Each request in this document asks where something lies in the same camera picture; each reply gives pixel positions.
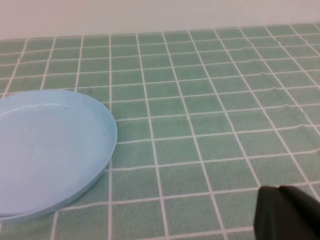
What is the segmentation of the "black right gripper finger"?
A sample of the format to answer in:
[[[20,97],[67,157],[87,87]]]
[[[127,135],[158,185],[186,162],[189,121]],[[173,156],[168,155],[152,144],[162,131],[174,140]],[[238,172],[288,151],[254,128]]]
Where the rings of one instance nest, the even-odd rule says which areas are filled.
[[[320,202],[295,186],[262,186],[253,229],[257,240],[318,240]]]

